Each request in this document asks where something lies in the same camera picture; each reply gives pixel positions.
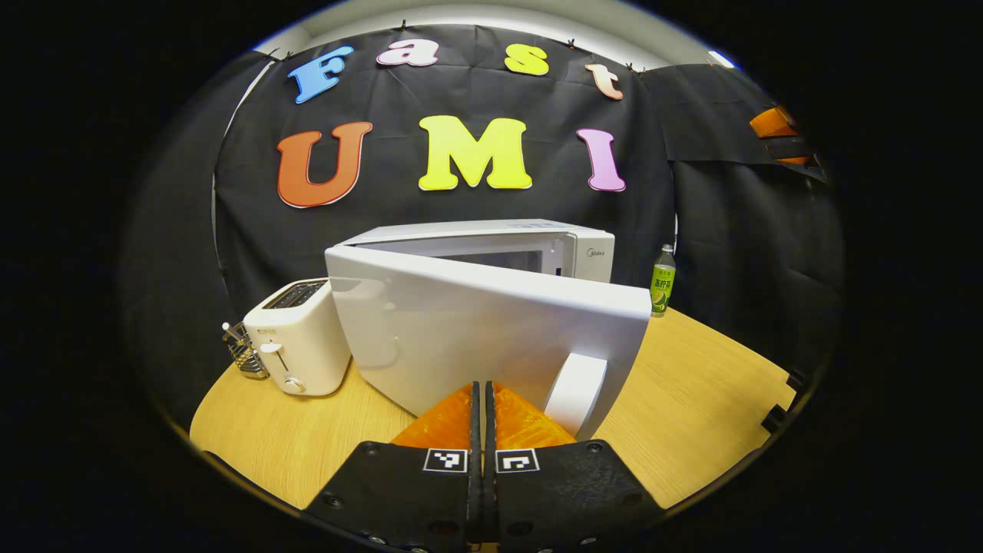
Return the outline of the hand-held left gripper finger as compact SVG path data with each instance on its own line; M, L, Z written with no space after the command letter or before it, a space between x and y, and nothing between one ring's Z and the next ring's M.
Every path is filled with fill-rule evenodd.
M499 448L492 382L482 414L482 542L498 552L628 552L666 518L604 440Z
M482 476L480 386L464 386L463 448L364 441L304 508L370 551L467 552Z

